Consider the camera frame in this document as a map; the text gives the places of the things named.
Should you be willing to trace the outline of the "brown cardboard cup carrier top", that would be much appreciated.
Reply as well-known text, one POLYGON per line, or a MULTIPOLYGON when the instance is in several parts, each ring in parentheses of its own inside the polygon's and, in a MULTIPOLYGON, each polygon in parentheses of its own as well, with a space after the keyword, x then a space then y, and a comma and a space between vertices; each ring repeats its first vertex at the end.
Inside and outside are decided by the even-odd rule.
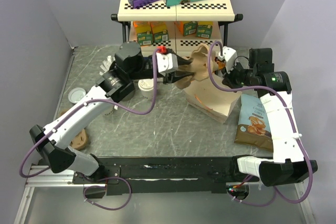
POLYGON ((175 82, 175 85, 179 89, 187 88, 192 81, 203 81, 209 78, 207 70, 209 46, 207 44, 199 44, 195 50, 193 50, 188 56, 183 59, 190 60, 188 65, 181 65, 178 67, 180 71, 193 72, 193 76, 184 77, 181 80, 175 82))

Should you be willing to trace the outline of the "white plastic cup lid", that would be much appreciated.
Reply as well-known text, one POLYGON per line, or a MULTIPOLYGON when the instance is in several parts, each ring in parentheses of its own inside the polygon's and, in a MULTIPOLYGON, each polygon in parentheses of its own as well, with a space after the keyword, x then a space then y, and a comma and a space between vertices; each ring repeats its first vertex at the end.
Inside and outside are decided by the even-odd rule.
POLYGON ((153 79, 141 79, 138 81, 138 87, 140 90, 143 90, 143 91, 153 90, 154 81, 153 79))

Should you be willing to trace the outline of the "paper takeout bag orange handles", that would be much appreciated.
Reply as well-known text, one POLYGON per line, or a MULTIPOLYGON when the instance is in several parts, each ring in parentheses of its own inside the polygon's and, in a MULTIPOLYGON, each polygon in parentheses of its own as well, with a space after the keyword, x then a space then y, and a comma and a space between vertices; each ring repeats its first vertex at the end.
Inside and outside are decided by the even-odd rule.
POLYGON ((210 78, 202 81, 192 81, 183 91, 191 106, 221 124, 224 124, 228 119, 242 94, 240 91, 221 91, 212 84, 210 78))

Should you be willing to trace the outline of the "white paper coffee cup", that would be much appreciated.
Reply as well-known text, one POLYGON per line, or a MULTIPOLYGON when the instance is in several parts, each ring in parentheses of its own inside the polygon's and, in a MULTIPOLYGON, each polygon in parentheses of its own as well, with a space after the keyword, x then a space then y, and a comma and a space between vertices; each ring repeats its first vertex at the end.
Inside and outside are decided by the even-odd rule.
POLYGON ((141 91, 141 94, 142 96, 145 98, 145 99, 153 99, 154 97, 154 89, 151 89, 151 90, 140 90, 141 91))

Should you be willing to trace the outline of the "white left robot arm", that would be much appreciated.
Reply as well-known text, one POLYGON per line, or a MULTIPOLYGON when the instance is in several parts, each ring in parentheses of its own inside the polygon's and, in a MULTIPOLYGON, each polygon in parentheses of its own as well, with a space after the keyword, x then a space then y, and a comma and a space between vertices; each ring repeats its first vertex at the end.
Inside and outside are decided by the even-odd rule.
POLYGON ((193 76, 192 72, 179 70, 179 66, 191 63, 191 59, 184 59, 165 47, 144 57, 137 42, 124 42, 115 53, 109 70, 78 103, 46 126, 35 125, 30 129, 34 148, 53 173, 69 169, 85 175, 92 183, 100 182, 104 165, 93 154, 71 147, 71 141, 110 106, 118 105, 129 96, 135 90, 135 80, 152 79, 157 84, 157 78, 163 78, 165 84, 175 83, 193 76))

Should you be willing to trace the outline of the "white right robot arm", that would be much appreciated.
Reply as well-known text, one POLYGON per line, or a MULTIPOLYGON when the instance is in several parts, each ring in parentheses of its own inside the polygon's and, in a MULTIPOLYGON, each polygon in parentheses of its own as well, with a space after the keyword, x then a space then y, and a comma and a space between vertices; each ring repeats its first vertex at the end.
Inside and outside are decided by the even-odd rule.
POLYGON ((292 88, 288 75, 275 71, 272 49, 249 51, 249 67, 237 61, 236 50, 224 47, 218 54, 226 66, 222 70, 222 83, 233 89, 251 87, 257 91, 265 109, 273 144, 273 158, 241 157, 229 168, 235 181, 247 174, 260 178, 265 186, 299 183, 318 170, 317 161, 305 158, 297 141, 297 129, 292 107, 292 88))

